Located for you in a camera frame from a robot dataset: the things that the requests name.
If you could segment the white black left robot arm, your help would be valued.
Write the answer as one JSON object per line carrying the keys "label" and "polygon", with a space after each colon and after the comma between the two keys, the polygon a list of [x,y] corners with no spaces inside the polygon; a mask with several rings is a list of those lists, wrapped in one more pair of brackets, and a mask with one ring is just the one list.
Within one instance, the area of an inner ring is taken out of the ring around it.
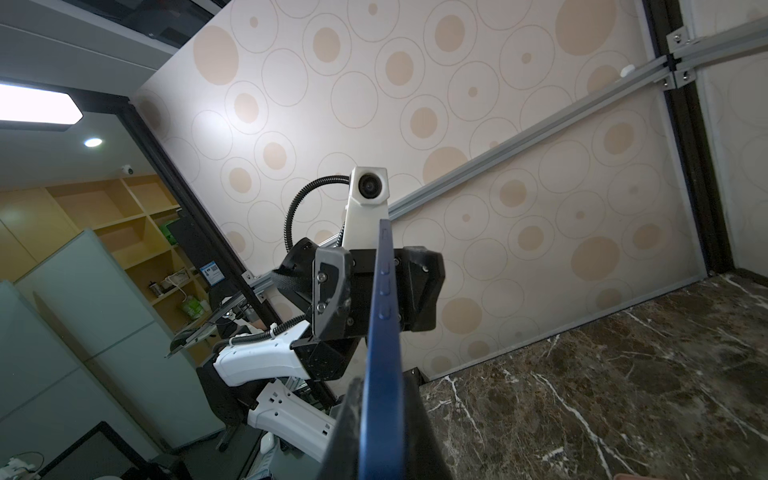
{"label": "white black left robot arm", "polygon": [[[272,433],[318,460],[326,478],[426,479],[447,474],[400,336],[436,326],[446,272],[423,247],[347,250],[298,241],[273,271],[300,315],[266,332],[218,343],[197,375],[227,425]],[[341,378],[360,345],[363,373],[331,417],[286,386]]]}

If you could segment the dark blue smartphone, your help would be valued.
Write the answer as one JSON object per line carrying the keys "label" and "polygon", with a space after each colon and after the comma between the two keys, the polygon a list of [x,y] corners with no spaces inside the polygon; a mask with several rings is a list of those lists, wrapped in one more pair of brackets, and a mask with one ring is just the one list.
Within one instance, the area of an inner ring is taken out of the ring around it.
{"label": "dark blue smartphone", "polygon": [[405,477],[404,379],[391,222],[379,224],[361,409],[358,477]]}

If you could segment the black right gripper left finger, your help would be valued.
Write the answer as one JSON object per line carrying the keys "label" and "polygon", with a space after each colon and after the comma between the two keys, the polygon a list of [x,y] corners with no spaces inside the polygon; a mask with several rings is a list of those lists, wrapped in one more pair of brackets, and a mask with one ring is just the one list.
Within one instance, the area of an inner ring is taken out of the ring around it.
{"label": "black right gripper left finger", "polygon": [[355,378],[349,384],[317,480],[358,478],[363,387],[362,378]]}

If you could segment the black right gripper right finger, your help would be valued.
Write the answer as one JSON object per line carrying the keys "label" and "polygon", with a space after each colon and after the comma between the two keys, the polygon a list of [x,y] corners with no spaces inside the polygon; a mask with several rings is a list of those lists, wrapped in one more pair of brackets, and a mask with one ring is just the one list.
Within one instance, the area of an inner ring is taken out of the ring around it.
{"label": "black right gripper right finger", "polygon": [[452,478],[441,454],[432,424],[422,402],[419,384],[404,373],[405,478],[416,480]]}

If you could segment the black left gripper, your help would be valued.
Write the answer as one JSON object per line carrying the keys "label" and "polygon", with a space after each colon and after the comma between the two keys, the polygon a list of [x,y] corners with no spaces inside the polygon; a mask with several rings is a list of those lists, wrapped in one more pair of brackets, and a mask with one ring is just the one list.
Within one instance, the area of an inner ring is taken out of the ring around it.
{"label": "black left gripper", "polygon": [[[307,315],[310,327],[291,344],[309,378],[337,380],[369,330],[376,252],[320,247],[303,238],[272,271],[278,291]],[[395,250],[401,330],[436,328],[446,278],[443,255],[425,247]]]}

